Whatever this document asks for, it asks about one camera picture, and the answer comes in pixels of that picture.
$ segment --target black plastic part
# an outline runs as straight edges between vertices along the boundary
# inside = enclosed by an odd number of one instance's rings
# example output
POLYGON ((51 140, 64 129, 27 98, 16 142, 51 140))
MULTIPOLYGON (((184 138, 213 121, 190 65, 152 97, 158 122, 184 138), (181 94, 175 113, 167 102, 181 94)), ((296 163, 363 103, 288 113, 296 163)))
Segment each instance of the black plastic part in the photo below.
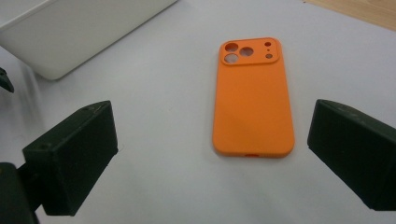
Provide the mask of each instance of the black plastic part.
POLYGON ((0 223, 37 224, 17 169, 11 163, 0 163, 0 223))
POLYGON ((310 149, 371 209, 396 210, 396 130, 359 110, 317 100, 310 149))
POLYGON ((14 92, 14 86, 9 80, 7 72, 3 68, 0 68, 0 87, 3 87, 10 92, 14 92))
POLYGON ((117 152, 109 101, 81 108, 23 149, 50 216, 73 216, 117 152))

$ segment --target white surface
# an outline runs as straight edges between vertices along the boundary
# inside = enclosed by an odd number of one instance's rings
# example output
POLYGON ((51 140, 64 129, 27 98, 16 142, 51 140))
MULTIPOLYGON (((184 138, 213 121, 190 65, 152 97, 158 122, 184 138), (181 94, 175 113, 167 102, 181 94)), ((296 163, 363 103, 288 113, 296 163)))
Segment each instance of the white surface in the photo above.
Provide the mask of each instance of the white surface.
POLYGON ((111 100, 119 154, 75 217, 45 223, 393 224, 369 210, 306 139, 318 98, 396 127, 396 33, 301 1, 180 0, 58 81, 0 51, 2 161, 80 107, 111 100), (296 145, 280 160, 224 158, 211 143, 218 49, 283 44, 296 145))
POLYGON ((2 0, 0 2, 0 32, 55 0, 2 0))
MULTIPOLYGON (((0 27, 0 46, 39 75, 56 79, 175 1, 58 0, 42 3, 36 7, 40 10, 31 4, 29 13, 15 19, 18 22, 11 20, 3 29, 0 27)), ((25 8, 16 7, 17 4, 3 5, 3 11, 14 11, 11 14, 25 8)))

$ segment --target table surface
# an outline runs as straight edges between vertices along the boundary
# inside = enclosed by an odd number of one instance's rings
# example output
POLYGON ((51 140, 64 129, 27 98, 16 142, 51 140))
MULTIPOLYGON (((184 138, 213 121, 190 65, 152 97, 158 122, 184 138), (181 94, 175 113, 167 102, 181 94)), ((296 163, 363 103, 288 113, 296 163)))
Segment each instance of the table surface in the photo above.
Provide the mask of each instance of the table surface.
POLYGON ((395 50, 395 32, 302 1, 179 0, 57 81, 0 49, 16 89, 0 90, 0 158, 21 166, 38 136, 110 100, 119 153, 75 217, 39 208, 41 223, 393 224, 306 139, 317 99, 396 127, 395 50), (222 157, 211 142, 219 46, 262 36, 282 42, 296 144, 283 159, 222 157))

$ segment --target orange phone case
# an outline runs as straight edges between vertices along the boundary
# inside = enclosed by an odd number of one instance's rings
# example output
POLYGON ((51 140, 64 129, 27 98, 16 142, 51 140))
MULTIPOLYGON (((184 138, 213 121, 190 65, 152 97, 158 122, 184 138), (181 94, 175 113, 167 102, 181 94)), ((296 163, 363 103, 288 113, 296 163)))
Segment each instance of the orange phone case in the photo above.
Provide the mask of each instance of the orange phone case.
POLYGON ((279 158, 293 149, 288 86, 277 39, 234 40, 220 47, 213 144, 226 156, 279 158))

